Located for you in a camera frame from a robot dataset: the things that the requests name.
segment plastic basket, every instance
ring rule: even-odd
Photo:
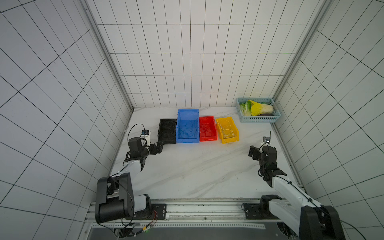
[[[217,129],[215,125],[215,118],[200,117],[200,142],[204,141],[216,141],[217,140]]]
[[[216,119],[216,127],[218,131],[218,136],[221,139],[222,143],[230,143],[230,142],[236,142],[240,140],[239,137],[239,130],[237,129],[235,122],[233,121],[232,117],[227,117],[227,118],[218,118]],[[223,134],[223,129],[231,129],[233,134],[235,135],[232,138],[225,138],[224,135],[228,134],[227,132]]]
[[[176,144],[176,119],[160,119],[157,140],[164,144]]]
[[[176,124],[177,143],[198,143],[200,136],[199,110],[179,109]]]
[[[240,111],[240,103],[245,103],[248,100],[272,105],[273,116],[244,116]],[[276,122],[281,116],[279,110],[276,109],[275,102],[272,98],[237,98],[236,101],[237,114],[239,115],[240,122]]]

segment metal frame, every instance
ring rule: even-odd
[[[167,204],[165,220],[158,220],[155,228],[169,227],[246,227],[265,229],[264,223],[281,220],[247,220],[242,204],[259,203],[260,199],[152,199],[154,204]],[[92,202],[86,215],[79,240],[88,238],[91,228],[103,228],[94,218],[95,202]],[[136,227],[143,227],[151,220],[133,220]],[[121,220],[103,223],[110,228],[123,228]]]
[[[271,123],[271,127],[272,127],[273,131],[275,132],[275,135],[277,137],[277,141],[279,142],[279,144],[281,146],[281,150],[283,151],[283,154],[285,156],[285,159],[287,160],[287,162],[288,162],[288,164],[289,164],[289,166],[290,166],[290,168],[292,170],[292,173],[293,173],[293,176],[295,177],[297,185],[299,187],[304,188],[303,187],[303,180],[300,177],[299,171],[296,168],[296,165],[295,165],[295,163],[293,161],[293,158],[292,158],[289,150],[287,149],[285,143],[283,142],[283,139],[282,139],[282,137],[281,137],[277,127],[276,127],[276,124],[274,122]]]
[[[305,50],[307,49],[307,47],[308,47],[309,43],[311,42],[314,34],[316,33],[316,30],[318,29],[320,23],[322,22],[323,18],[327,14],[327,12],[328,12],[328,10],[329,10],[329,8],[333,2],[334,2],[334,0],[324,0],[324,2],[322,3],[322,5],[319,9],[319,12],[317,13],[315,19],[313,20],[313,22],[311,24],[310,29],[308,30],[307,34],[305,35],[303,42],[300,44],[300,47],[299,47],[297,53],[295,54],[295,57],[293,58],[287,71],[285,72],[283,80],[279,84],[279,87],[277,88],[275,94],[272,97],[274,100],[276,100],[279,97],[283,87],[285,86],[285,84],[287,83],[291,74],[293,73],[293,70],[295,69],[295,67],[299,63],[300,58],[302,57]]]
[[[98,27],[96,21],[94,20],[93,14],[92,14],[92,12],[91,12],[91,10],[89,8],[88,2],[87,2],[87,0],[80,0],[80,3],[82,5],[82,7],[83,7],[84,12],[87,15],[88,21],[91,24],[91,29],[96,34],[96,40],[98,41],[99,45],[101,46],[101,50],[103,51],[103,54],[104,54],[104,56],[106,58],[106,62],[108,63],[109,67],[112,69],[112,73],[113,73],[114,77],[116,78],[117,83],[118,83],[121,91],[124,93],[125,99],[128,102],[129,110],[130,110],[130,112],[132,114],[134,107],[132,105],[131,100],[129,99],[127,90],[125,89],[125,87],[124,87],[124,85],[122,83],[120,75],[117,72],[116,66],[115,66],[115,64],[114,64],[114,62],[113,62],[113,60],[111,58],[111,55],[108,52],[107,46],[106,46],[106,44],[104,42],[104,39],[101,36],[99,27]]]
[[[295,57],[293,58],[287,71],[285,72],[283,80],[279,84],[279,87],[277,88],[275,94],[272,97],[275,101],[277,100],[277,98],[281,94],[284,86],[286,85],[287,81],[291,77],[293,70],[296,68],[301,57],[305,53],[305,51],[306,51],[307,47],[309,46],[314,34],[316,33],[316,30],[318,29],[319,25],[321,24],[322,20],[324,19],[325,15],[327,14],[327,12],[328,12],[329,8],[331,7],[331,5],[333,4],[333,2],[334,2],[334,0],[324,0],[324,2],[322,3],[322,5],[319,9],[319,12],[317,13],[315,19],[313,20],[313,22],[311,24],[310,29],[308,30],[306,36],[304,37],[303,42],[300,44],[300,47],[299,47],[297,53],[295,54]],[[277,136],[277,140],[280,143],[281,149],[283,150],[283,154],[285,155],[285,158],[287,159],[287,162],[288,162],[289,166],[291,167],[293,176],[295,177],[298,186],[304,188],[302,185],[303,181],[300,177],[299,171],[296,168],[296,165],[293,161],[293,158],[292,158],[289,150],[287,149],[287,147],[283,141],[283,138],[281,137],[280,132],[276,127],[276,124],[271,123],[271,126],[272,126],[272,129]]]
[[[84,10],[87,18],[88,18],[88,21],[91,24],[91,29],[92,29],[92,31],[96,35],[96,40],[99,43],[99,45],[101,47],[101,50],[103,51],[103,54],[105,56],[105,60],[106,60],[107,64],[109,65],[110,69],[112,70],[113,76],[116,78],[116,82],[118,84],[118,87],[120,88],[120,90],[124,94],[125,100],[128,103],[128,108],[129,108],[128,110],[129,110],[129,113],[130,113],[129,117],[128,117],[128,121],[125,123],[125,126],[124,126],[124,132],[122,133],[122,136],[120,138],[118,147],[117,147],[117,149],[115,151],[115,154],[113,155],[113,158],[112,158],[112,165],[111,165],[111,168],[110,168],[110,170],[108,172],[108,174],[111,174],[112,168],[113,168],[113,166],[115,164],[115,161],[116,161],[116,157],[117,157],[117,155],[119,153],[119,149],[120,149],[121,144],[122,144],[122,142],[124,140],[124,136],[125,136],[125,132],[127,131],[128,124],[131,121],[131,117],[132,117],[132,113],[133,113],[134,107],[132,105],[131,100],[129,99],[127,90],[125,89],[124,84],[122,83],[122,79],[121,79],[120,75],[117,72],[116,66],[115,66],[115,64],[114,64],[114,62],[113,62],[113,60],[111,58],[111,55],[108,52],[107,46],[106,46],[106,44],[104,42],[104,39],[101,36],[101,33],[100,33],[98,25],[96,24],[96,21],[94,20],[93,14],[92,14],[92,12],[91,12],[91,10],[89,8],[87,0],[80,0],[80,3],[81,3],[81,6],[83,7],[83,10]]]

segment yellow plastic bin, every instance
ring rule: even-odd
[[[237,142],[240,139],[239,130],[237,129],[232,117],[217,118],[216,128],[222,143]]]

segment black cable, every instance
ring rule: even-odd
[[[269,156],[269,144],[270,143],[271,143],[271,131],[269,131],[268,151],[266,153],[267,156]]]
[[[266,144],[266,142],[263,145],[261,145],[259,148],[261,149],[265,144]]]
[[[125,187],[123,187],[120,183],[118,183],[117,181],[115,181],[113,178],[111,178],[111,180],[112,180],[115,184],[120,185],[120,187],[121,187],[124,191],[126,191],[126,192],[128,193],[129,197],[130,197],[131,200],[132,200],[133,213],[132,213],[132,219],[131,219],[131,221],[129,222],[129,224],[131,224],[131,222],[133,221],[133,216],[135,215],[135,201],[134,201],[134,199],[132,198],[131,194],[128,192],[128,190],[127,190]]]
[[[125,160],[128,160],[128,157],[129,157],[129,154],[131,153],[131,151],[128,151],[127,154],[125,155]]]
[[[131,223],[129,223],[129,224],[126,225],[126,224],[124,224],[124,222],[122,221],[122,219],[121,219],[121,223],[124,225],[124,227],[119,231],[119,237],[118,237],[118,239],[119,239],[119,238],[123,239],[123,238],[127,237],[127,236],[132,232],[132,230],[133,230],[133,228],[134,228],[134,226],[135,226],[135,224],[133,224],[132,228],[130,228],[127,232],[124,232],[124,230],[125,230]]]
[[[158,215],[158,213],[157,213],[156,211],[152,211],[152,212],[151,212],[151,215],[150,215],[149,217],[152,216],[152,213],[155,214],[155,216],[153,217],[153,220],[155,220],[156,217],[159,217],[159,215]],[[150,226],[150,224],[153,223],[153,220],[152,220],[149,224],[146,225],[146,228],[148,228],[148,227]],[[121,219],[121,223],[125,226],[124,228],[126,228],[126,227],[128,226],[128,225],[125,225],[125,224],[123,223],[122,219]],[[131,231],[126,235],[126,237],[135,237],[136,235],[138,235],[138,234],[144,232],[144,231],[145,231],[144,229],[146,229],[146,228],[142,228],[142,229],[140,229],[140,230],[137,231],[137,232],[133,232],[133,228],[134,228],[134,224],[133,224],[133,227],[132,227]]]
[[[249,207],[251,207],[251,205],[250,205],[250,204],[248,204],[248,203],[244,202],[244,203],[241,205],[241,209],[242,209],[243,211],[245,211],[245,208],[243,209],[243,205],[248,205]]]
[[[263,178],[264,181],[268,181],[269,179],[267,178],[268,176],[268,173],[266,172],[265,170],[265,165],[266,163],[264,163],[263,166],[260,166],[259,170],[257,171],[257,174]]]
[[[134,127],[134,126],[136,126],[136,125],[142,125],[143,126],[143,128],[145,129],[145,127],[144,127],[144,125],[142,124],[142,123],[136,123],[135,125],[133,125],[132,127],[131,127],[131,129],[129,130],[129,132],[128,132],[128,135],[127,135],[127,141],[129,141],[129,134],[131,133],[131,131],[132,131],[132,128]]]
[[[126,160],[127,160],[128,155],[129,155],[130,152],[131,152],[131,151],[128,151],[128,152],[127,152]],[[122,172],[126,167],[128,167],[128,165],[129,165],[129,164],[125,165],[125,167],[123,167],[123,168],[122,168],[120,171],[118,171],[117,173],[113,174],[111,177],[113,177],[113,176],[119,174],[120,172]]]
[[[105,227],[106,229],[108,229],[109,231],[111,231],[112,233],[113,233],[113,235],[115,235],[115,237],[118,237],[116,234],[115,234],[115,232],[112,230],[112,229],[110,229],[109,227],[106,227],[106,226],[104,226],[104,225],[101,225],[101,224],[99,224],[100,226],[103,226],[103,227]]]
[[[147,145],[147,140],[145,138],[141,138],[140,140],[145,140],[145,144],[144,145],[141,145],[142,147],[146,146]]]
[[[125,223],[122,221],[122,219],[121,219],[121,223],[122,223],[124,226],[128,227],[129,225],[131,225],[132,220],[133,220],[133,218],[131,219],[131,221],[130,221],[128,224],[125,224]]]
[[[325,212],[323,209],[321,209],[320,207],[318,207],[316,204],[314,204],[312,201],[313,201],[313,199],[312,198],[307,198],[307,196],[306,195],[304,195],[295,185],[293,185],[292,184],[292,181],[287,181],[286,179],[284,179],[284,178],[282,178],[282,177],[279,177],[279,178],[281,178],[281,179],[283,179],[283,180],[285,180],[288,184],[291,184],[294,188],[296,188],[296,190],[297,191],[299,191],[307,200],[308,200],[308,202],[311,202],[315,207],[317,207],[318,209],[320,209],[324,214],[326,214],[326,215],[328,215],[329,217],[330,217],[330,215],[327,213],[327,212]],[[343,221],[343,220],[341,220],[341,219],[339,219],[341,222],[343,222],[343,223],[345,223],[345,224],[348,224],[349,226],[351,226],[351,227],[353,227],[363,238],[364,238],[364,240],[367,240],[365,237],[364,237],[364,235],[359,231],[359,230],[357,230],[357,228],[356,227],[354,227],[354,226],[352,226],[351,224],[349,224],[349,223],[347,223],[347,222],[345,222],[345,221]]]

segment light blue basket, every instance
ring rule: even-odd
[[[257,103],[266,103],[273,106],[273,116],[244,116],[240,111],[240,103],[245,103],[248,100],[255,101]],[[275,107],[275,102],[272,98],[237,98],[236,99],[237,114],[239,115],[240,122],[276,122],[281,116],[279,110]]]

